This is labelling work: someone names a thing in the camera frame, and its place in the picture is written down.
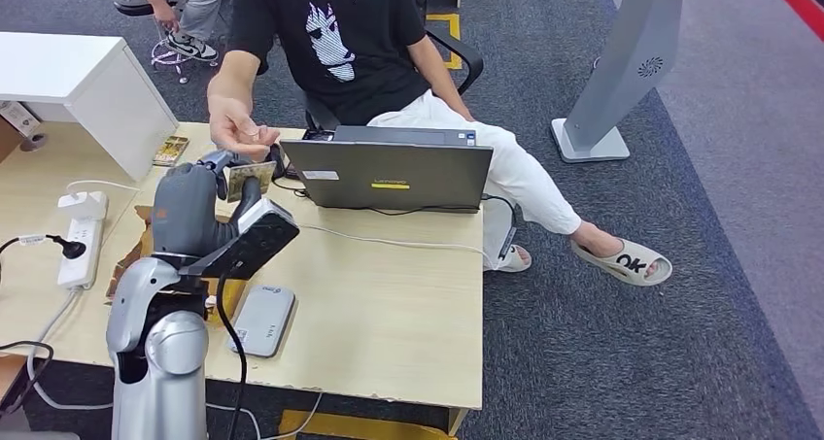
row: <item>speaker grille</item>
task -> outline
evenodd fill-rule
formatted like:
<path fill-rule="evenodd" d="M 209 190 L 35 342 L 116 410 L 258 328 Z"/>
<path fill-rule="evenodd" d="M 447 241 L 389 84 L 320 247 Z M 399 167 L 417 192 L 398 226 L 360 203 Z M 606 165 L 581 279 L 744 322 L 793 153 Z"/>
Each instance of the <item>speaker grille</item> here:
<path fill-rule="evenodd" d="M 658 74 L 663 67 L 664 59 L 661 56 L 654 56 L 638 66 L 638 75 L 643 78 L 649 78 Z"/>

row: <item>blue-gray carpet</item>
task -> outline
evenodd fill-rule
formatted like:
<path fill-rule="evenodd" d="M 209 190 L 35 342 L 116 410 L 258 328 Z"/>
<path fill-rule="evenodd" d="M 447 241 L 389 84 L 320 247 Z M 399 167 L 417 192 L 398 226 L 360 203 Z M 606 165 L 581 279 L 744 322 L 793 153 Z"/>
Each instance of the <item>blue-gray carpet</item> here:
<path fill-rule="evenodd" d="M 629 160 L 560 161 L 549 122 L 571 109 L 614 13 L 611 0 L 463 0 L 462 37 L 487 64 L 465 97 L 473 114 L 512 129 L 582 216 L 666 254 L 675 272 L 661 287 L 632 288 L 576 259 L 563 238 L 522 225 L 518 243 L 535 264 L 485 279 L 484 410 L 460 437 L 822 438 L 658 94 L 621 125 Z M 147 20 L 121 17 L 106 0 L 2 0 L 0 29 L 122 35 L 144 59 L 155 37 Z M 256 119 L 302 125 L 278 51 L 272 63 L 257 82 Z M 205 120 L 211 71 L 190 70 L 185 86 L 148 71 L 179 119 Z M 111 399 L 109 369 L 56 364 L 44 385 L 62 402 Z M 232 399 L 228 384 L 208 389 L 214 402 Z M 252 388 L 246 405 L 271 435 L 283 407 L 312 401 Z M 55 412 L 36 397 L 25 409 L 36 429 L 108 438 L 108 412 Z M 321 411 L 446 421 L 441 409 L 334 396 Z M 215 438 L 226 420 L 211 414 Z"/>

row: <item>banknote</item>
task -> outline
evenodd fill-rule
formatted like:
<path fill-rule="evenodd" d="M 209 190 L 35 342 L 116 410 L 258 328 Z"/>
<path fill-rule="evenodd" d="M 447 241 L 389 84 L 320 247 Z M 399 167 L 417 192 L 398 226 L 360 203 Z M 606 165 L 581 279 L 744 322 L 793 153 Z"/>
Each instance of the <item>banknote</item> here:
<path fill-rule="evenodd" d="M 255 176 L 260 180 L 260 193 L 265 194 L 269 190 L 272 182 L 272 174 L 275 172 L 275 162 L 255 163 L 252 165 L 233 166 L 229 168 L 228 189 L 226 202 L 236 202 L 243 195 L 243 182 L 250 176 Z"/>

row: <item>sneaker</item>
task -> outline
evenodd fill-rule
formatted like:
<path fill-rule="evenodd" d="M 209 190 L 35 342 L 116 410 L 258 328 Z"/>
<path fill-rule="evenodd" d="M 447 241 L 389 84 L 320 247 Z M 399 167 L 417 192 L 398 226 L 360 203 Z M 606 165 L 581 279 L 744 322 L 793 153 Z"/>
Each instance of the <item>sneaker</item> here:
<path fill-rule="evenodd" d="M 200 61 L 213 61 L 218 57 L 218 51 L 206 45 L 206 42 L 184 33 L 169 34 L 166 37 L 166 47 Z"/>

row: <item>black t-shirt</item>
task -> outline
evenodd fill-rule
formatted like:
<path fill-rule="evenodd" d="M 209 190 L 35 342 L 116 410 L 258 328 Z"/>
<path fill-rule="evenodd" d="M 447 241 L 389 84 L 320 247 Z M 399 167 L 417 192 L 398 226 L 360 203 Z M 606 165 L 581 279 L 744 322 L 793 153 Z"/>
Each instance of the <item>black t-shirt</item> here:
<path fill-rule="evenodd" d="M 366 124 L 423 95 L 406 46 L 426 31 L 414 0 L 232 0 L 230 50 L 260 58 L 278 36 L 297 84 L 344 124 Z"/>

